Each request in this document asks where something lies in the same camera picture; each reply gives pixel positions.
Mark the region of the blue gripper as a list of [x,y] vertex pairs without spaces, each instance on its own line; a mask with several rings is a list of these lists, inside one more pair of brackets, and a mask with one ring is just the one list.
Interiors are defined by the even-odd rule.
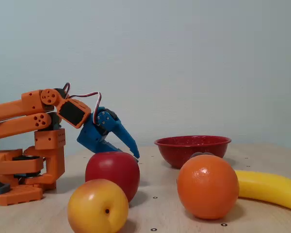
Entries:
[[93,153],[124,152],[105,140],[108,133],[113,133],[129,148],[134,160],[139,162],[140,154],[135,140],[113,111],[101,110],[97,115],[97,124],[92,116],[86,120],[77,138],[81,145]]

